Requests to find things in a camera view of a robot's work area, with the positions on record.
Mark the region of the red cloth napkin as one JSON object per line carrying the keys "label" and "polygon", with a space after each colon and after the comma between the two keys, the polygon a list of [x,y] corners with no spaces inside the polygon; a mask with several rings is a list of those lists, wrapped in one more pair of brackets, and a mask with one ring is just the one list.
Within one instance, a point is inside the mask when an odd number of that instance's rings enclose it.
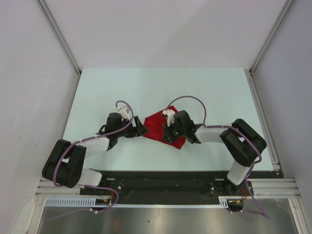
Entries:
{"label": "red cloth napkin", "polygon": [[173,143],[162,140],[163,137],[163,125],[167,123],[167,119],[162,116],[162,111],[156,112],[155,114],[146,117],[144,121],[144,127],[148,129],[148,132],[143,136],[148,139],[159,141],[164,144],[171,145],[177,149],[181,149],[186,142],[186,138],[180,137]]}

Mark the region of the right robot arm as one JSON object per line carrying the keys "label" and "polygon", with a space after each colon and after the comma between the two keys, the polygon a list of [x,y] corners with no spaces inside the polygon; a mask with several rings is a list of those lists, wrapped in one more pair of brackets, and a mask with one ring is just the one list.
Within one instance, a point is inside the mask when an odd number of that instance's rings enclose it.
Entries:
{"label": "right robot arm", "polygon": [[162,140],[174,143],[184,137],[191,144],[223,143],[234,163],[227,174],[225,191],[237,195],[242,191],[242,182],[250,174],[254,165],[261,162],[262,152],[267,148],[265,139],[247,122],[236,119],[230,125],[195,124],[186,111],[174,112],[167,109],[162,112],[167,122],[163,125]]}

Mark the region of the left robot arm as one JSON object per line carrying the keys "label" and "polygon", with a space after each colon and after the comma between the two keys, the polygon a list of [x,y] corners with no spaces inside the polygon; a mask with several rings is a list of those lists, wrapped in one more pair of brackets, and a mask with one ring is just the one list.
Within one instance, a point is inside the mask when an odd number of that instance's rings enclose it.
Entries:
{"label": "left robot arm", "polygon": [[102,173],[84,168],[85,159],[112,149],[120,137],[141,137],[147,132],[137,116],[129,120],[122,114],[110,113],[95,136],[75,143],[58,140],[42,169],[42,177],[54,182],[55,186],[91,186],[93,192],[102,195],[107,191],[108,183],[102,179]]}

